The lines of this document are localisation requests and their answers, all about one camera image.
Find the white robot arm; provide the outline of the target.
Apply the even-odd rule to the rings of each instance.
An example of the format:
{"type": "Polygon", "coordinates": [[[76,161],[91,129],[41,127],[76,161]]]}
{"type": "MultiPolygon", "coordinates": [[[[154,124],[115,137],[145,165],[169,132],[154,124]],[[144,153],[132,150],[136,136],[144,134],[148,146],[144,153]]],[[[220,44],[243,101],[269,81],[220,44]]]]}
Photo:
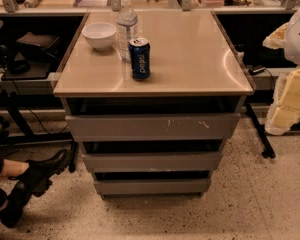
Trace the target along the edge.
{"type": "Polygon", "coordinates": [[[264,39],[263,46],[282,48],[285,59],[296,65],[292,72],[276,80],[274,101],[265,122],[267,133],[283,135],[300,121],[300,7],[287,23],[264,39]]]}

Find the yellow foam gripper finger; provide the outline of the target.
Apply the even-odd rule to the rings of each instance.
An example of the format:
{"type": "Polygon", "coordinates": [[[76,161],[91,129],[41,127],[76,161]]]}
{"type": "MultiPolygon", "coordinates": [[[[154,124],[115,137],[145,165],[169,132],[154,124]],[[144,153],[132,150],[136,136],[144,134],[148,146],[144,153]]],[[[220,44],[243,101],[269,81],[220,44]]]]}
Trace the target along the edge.
{"type": "Polygon", "coordinates": [[[270,49],[284,49],[284,57],[296,68],[289,74],[280,73],[275,82],[273,103],[270,105],[265,130],[283,135],[300,121],[300,27],[284,23],[263,41],[270,49]]]}

